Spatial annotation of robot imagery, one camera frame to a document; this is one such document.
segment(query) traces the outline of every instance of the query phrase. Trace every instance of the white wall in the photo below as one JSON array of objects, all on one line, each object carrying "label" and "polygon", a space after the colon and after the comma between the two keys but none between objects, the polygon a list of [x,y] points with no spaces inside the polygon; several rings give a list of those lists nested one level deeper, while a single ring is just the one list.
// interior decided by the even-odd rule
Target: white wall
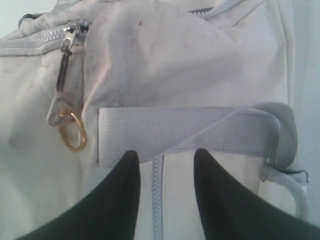
[{"label": "white wall", "polygon": [[[17,28],[27,13],[49,12],[55,0],[2,0],[0,38]],[[296,108],[300,157],[310,174],[310,221],[320,226],[320,0],[293,0],[296,25]]]}]

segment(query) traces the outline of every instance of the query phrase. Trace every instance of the gray zipper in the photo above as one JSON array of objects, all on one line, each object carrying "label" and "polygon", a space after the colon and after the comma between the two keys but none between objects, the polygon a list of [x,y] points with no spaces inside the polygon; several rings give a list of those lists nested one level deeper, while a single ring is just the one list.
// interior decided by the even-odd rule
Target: gray zipper
[{"label": "gray zipper", "polygon": [[162,175],[164,156],[152,161],[152,217],[153,217],[153,240],[163,239],[163,216],[162,216]]},{"label": "gray zipper", "polygon": [[192,13],[192,14],[194,14],[204,20],[207,20],[207,19],[212,18],[215,15],[218,15],[218,14],[232,8],[233,6],[239,4],[242,1],[243,0],[224,0],[224,1],[220,1],[219,3],[217,3],[213,7],[193,10],[193,11],[190,11],[189,13]]},{"label": "gray zipper", "polygon": [[[0,50],[1,49],[36,50],[43,47],[45,48],[46,45],[51,45],[53,43],[55,43],[54,47],[58,49],[61,46],[63,39],[66,37],[66,29],[72,24],[73,23],[69,23],[64,26],[59,26],[55,29],[43,31],[41,33],[41,37],[38,37],[36,39],[31,35],[23,38],[2,41],[0,42]],[[79,20],[76,22],[76,24],[79,25],[79,29],[80,29],[79,34],[77,36],[85,37],[85,35],[88,32],[90,23],[86,20]]]}]

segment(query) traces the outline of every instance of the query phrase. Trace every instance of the black object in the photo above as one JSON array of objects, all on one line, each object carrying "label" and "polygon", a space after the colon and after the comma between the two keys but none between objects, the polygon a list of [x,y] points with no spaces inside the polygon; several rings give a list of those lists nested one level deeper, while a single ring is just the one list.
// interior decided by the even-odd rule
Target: black object
[{"label": "black object", "polygon": [[87,197],[19,240],[133,240],[140,186],[138,155],[128,151]]},{"label": "black object", "polygon": [[320,240],[320,229],[262,200],[207,150],[194,156],[194,184],[206,240]]}]

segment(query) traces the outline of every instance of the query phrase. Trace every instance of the gray strap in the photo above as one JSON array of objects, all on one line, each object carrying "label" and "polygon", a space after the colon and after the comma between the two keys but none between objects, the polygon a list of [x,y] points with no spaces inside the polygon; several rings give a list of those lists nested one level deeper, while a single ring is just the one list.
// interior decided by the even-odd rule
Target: gray strap
[{"label": "gray strap", "polygon": [[99,110],[99,164],[113,167],[127,150],[142,163],[167,152],[206,148],[271,159],[277,170],[294,161],[297,132],[281,103],[229,107],[125,107]]},{"label": "gray strap", "polygon": [[268,180],[284,186],[295,199],[295,216],[301,220],[308,221],[308,200],[304,190],[301,188],[301,185],[308,182],[308,174],[305,171],[295,174],[285,174],[265,164],[262,168],[261,180]]}]

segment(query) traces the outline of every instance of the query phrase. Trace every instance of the white bag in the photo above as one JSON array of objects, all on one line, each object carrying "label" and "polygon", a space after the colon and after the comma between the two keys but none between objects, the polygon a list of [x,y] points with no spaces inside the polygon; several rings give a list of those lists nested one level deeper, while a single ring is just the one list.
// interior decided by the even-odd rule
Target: white bag
[{"label": "white bag", "polygon": [[[287,106],[292,18],[290,0],[58,0],[23,17],[0,41],[0,239],[66,211],[129,149],[141,160],[137,240],[205,239],[196,148],[307,220]],[[60,133],[76,146],[79,130],[70,151]]]}]

